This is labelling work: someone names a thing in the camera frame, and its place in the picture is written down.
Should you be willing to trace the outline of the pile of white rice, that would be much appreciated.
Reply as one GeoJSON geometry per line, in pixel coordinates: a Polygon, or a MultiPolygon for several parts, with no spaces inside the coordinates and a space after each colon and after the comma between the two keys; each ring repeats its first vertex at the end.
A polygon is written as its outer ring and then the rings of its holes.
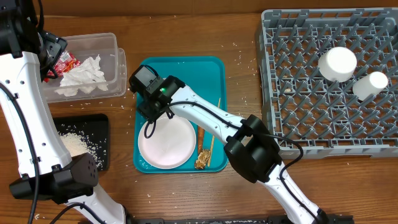
{"type": "Polygon", "coordinates": [[[109,169],[108,143],[106,138],[95,133],[85,133],[76,126],[61,124],[58,135],[72,157],[89,153],[99,171],[109,169]]]}

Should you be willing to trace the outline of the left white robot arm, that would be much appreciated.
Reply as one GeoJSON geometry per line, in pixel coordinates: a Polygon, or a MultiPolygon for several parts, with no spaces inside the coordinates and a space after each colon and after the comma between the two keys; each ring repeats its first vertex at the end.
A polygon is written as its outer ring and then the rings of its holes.
{"type": "Polygon", "coordinates": [[[1,2],[1,108],[16,147],[17,199],[52,200],[92,223],[132,223],[126,209],[100,186],[92,155],[72,157],[63,144],[42,92],[67,41],[44,30],[42,5],[1,2]]]}

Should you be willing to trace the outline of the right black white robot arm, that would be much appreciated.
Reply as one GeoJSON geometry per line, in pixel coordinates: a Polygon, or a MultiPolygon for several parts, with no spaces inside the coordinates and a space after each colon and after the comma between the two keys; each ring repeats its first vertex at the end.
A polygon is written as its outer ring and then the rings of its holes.
{"type": "Polygon", "coordinates": [[[131,76],[130,89],[141,95],[138,112],[149,123],[162,114],[185,118],[208,131],[224,145],[233,169],[252,183],[262,184],[280,203],[292,223],[328,223],[327,214],[311,202],[287,173],[276,140],[256,116],[244,119],[197,95],[180,79],[154,74],[131,76]]]}

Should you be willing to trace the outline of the white plastic cup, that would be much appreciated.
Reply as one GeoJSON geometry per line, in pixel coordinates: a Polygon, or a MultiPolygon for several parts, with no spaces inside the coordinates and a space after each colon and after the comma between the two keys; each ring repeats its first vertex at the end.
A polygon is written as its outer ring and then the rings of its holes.
{"type": "Polygon", "coordinates": [[[365,100],[369,95],[378,95],[388,84],[387,76],[382,72],[372,72],[353,85],[353,93],[358,100],[365,100]]]}

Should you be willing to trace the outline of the large pink plate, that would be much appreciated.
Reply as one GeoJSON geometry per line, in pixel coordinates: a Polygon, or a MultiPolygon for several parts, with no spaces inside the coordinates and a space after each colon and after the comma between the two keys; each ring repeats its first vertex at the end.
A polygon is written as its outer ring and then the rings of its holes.
{"type": "Polygon", "coordinates": [[[158,169],[173,169],[191,158],[197,137],[191,122],[162,115],[156,125],[144,123],[138,135],[138,150],[143,159],[158,169]]]}

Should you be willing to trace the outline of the pale green bowl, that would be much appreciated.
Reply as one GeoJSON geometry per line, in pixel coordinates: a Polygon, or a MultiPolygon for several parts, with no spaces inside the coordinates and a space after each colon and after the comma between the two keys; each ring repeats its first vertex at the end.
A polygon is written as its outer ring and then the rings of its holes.
{"type": "Polygon", "coordinates": [[[321,75],[331,82],[349,80],[356,69],[357,59],[346,47],[333,47],[318,60],[321,75]]]}

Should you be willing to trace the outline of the red snack wrapper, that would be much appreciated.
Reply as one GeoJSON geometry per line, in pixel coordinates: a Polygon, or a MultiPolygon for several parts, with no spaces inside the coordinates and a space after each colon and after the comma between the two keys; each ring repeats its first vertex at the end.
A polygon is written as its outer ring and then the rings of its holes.
{"type": "Polygon", "coordinates": [[[69,72],[80,64],[81,62],[71,52],[66,50],[61,54],[53,68],[47,72],[44,82],[62,77],[64,73],[69,72]]]}

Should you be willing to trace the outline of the white napkin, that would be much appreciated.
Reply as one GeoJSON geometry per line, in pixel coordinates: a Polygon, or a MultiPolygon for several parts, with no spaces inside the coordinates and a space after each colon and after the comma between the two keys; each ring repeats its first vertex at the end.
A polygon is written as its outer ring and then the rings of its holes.
{"type": "Polygon", "coordinates": [[[86,94],[90,94],[95,88],[108,91],[108,85],[102,84],[106,80],[104,72],[100,70],[100,60],[99,55],[96,58],[89,57],[79,66],[64,73],[60,86],[67,86],[67,88],[58,89],[55,92],[59,95],[75,96],[78,90],[86,94]]]}

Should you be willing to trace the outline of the wooden chopstick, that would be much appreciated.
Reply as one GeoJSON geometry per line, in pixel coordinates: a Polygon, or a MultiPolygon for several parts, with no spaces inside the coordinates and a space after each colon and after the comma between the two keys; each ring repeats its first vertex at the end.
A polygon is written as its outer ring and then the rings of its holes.
{"type": "MultiPolygon", "coordinates": [[[[221,104],[221,98],[219,98],[219,100],[218,100],[218,108],[220,108],[220,104],[221,104]]],[[[215,136],[213,135],[212,139],[211,139],[211,146],[210,146],[210,157],[209,157],[208,162],[207,162],[207,166],[208,167],[210,167],[210,165],[211,165],[211,158],[212,158],[212,155],[213,155],[214,143],[215,143],[215,136]]]]}

